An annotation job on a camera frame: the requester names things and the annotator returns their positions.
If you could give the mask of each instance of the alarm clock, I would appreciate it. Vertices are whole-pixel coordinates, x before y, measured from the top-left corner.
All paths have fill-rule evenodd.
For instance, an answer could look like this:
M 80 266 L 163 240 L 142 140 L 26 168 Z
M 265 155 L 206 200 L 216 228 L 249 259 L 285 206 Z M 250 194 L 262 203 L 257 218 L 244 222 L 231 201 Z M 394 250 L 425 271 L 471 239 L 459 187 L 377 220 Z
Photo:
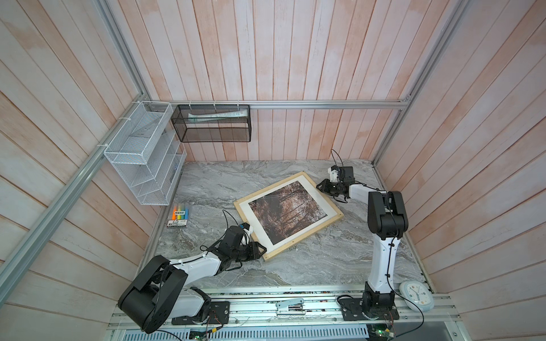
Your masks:
M 416 280 L 407 280 L 400 283 L 400 294 L 403 298 L 413 302 L 415 306 L 404 301 L 408 307 L 416 312 L 421 309 L 422 312 L 428 312 L 434 308 L 434 298 L 429 289 L 421 282 Z

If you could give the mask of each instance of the black wire basket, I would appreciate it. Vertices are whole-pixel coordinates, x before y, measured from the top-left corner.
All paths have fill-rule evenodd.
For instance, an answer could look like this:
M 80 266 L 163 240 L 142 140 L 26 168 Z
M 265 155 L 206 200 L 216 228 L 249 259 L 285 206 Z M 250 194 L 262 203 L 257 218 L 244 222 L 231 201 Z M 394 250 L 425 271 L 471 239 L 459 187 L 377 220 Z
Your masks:
M 252 133 L 249 105 L 180 104 L 171 121 L 182 142 L 250 142 Z

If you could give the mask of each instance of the clock face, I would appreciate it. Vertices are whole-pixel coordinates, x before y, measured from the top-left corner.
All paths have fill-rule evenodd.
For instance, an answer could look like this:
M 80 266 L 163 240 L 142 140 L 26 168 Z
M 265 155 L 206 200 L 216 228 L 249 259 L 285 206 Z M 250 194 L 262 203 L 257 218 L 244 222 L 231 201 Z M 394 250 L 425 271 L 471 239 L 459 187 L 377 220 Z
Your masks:
M 428 289 L 421 283 L 408 283 L 406 284 L 406 290 L 409 294 L 408 299 L 412 300 L 415 304 L 425 306 L 432 302 Z

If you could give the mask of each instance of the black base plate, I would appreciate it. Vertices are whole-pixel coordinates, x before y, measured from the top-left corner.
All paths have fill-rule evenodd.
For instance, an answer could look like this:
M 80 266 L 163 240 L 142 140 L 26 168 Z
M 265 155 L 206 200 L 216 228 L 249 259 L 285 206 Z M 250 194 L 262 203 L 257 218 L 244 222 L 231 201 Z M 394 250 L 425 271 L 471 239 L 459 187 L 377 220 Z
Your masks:
M 341 314 L 343 315 L 344 321 L 373 320 L 373 316 L 379 316 L 378 319 L 380 320 L 391 320 L 391 315 L 393 320 L 398 320 L 400 318 L 398 310 L 394 306 L 390 310 L 390 314 L 389 312 L 369 312 L 371 317 L 368 317 L 362 312 L 361 298 L 340 298 L 339 301 L 345 307 L 341 308 Z
M 229 322 L 229 302 L 211 302 L 210 303 L 210 312 L 209 320 L 204 321 L 203 324 L 218 324 L 226 325 Z M 171 322 L 174 326 L 183 326 L 183 325 L 195 325 L 195 322 L 190 316 L 181 316 L 179 318 L 173 318 Z

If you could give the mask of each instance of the white picture mat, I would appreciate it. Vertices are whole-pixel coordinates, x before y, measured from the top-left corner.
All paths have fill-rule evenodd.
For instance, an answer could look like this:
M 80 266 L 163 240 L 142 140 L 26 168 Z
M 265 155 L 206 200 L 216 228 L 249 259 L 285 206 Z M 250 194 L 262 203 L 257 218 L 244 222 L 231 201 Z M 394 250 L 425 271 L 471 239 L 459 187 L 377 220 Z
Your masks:
M 303 188 L 305 188 L 305 190 L 309 193 L 309 195 L 317 202 L 318 206 L 320 206 L 320 208 L 326 213 L 326 217 L 314 222 L 313 224 L 309 225 L 308 227 L 294 233 L 293 235 L 291 235 L 290 237 L 286 238 L 285 240 L 281 241 L 281 242 L 278 242 L 277 244 L 273 245 L 273 243 L 271 243 L 271 240 L 269 239 L 267 233 L 265 232 L 263 226 L 260 224 L 260 221 L 258 220 L 258 218 L 256 217 L 256 215 L 254 214 L 254 212 L 252 211 L 252 209 L 250 208 L 250 205 L 249 203 L 251 203 L 252 201 L 258 199 L 258 198 L 262 198 L 280 188 L 283 188 L 291 183 L 294 183 L 296 181 L 299 181 L 299 183 L 303 186 Z M 241 203 L 239 203 L 240 207 L 241 207 L 241 210 L 243 211 L 243 213 L 245 214 L 247 220 L 248 220 L 248 223 L 250 224 L 250 226 L 253 227 L 254 229 L 254 233 L 256 234 L 256 237 L 258 239 L 258 241 L 267 248 L 268 252 L 267 253 L 270 253 L 271 251 L 273 251 L 274 249 L 278 249 L 279 247 L 285 245 L 286 243 L 290 242 L 291 240 L 293 239 L 296 239 L 298 238 L 299 236 L 301 236 L 302 234 L 306 233 L 307 231 L 315 228 L 316 226 L 319 226 L 321 225 L 322 223 L 324 223 L 325 221 L 331 219 L 332 217 L 335 217 L 337 216 L 337 212 L 332 208 L 332 206 L 326 201 L 326 199 L 324 199 L 324 197 L 322 197 L 322 194 L 320 194 L 320 192 L 313 186 L 313 184 L 311 184 L 307 178 L 304 176 L 304 175 L 300 175 L 290 181 L 287 181 L 287 182 L 284 182 L 282 183 L 281 185 L 279 186 L 276 186 L 270 190 L 267 190 L 265 192 L 262 192 L 246 201 L 243 201 Z

